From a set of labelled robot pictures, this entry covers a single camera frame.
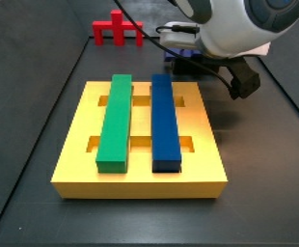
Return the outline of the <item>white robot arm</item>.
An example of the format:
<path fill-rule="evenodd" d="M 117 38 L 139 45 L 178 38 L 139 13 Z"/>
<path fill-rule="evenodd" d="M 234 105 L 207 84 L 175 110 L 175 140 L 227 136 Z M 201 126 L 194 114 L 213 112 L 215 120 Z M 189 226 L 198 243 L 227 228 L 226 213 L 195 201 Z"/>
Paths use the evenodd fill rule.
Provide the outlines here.
<path fill-rule="evenodd" d="M 299 19 L 299 0 L 173 0 L 191 22 L 159 28 L 161 44 L 211 59 L 261 56 Z"/>

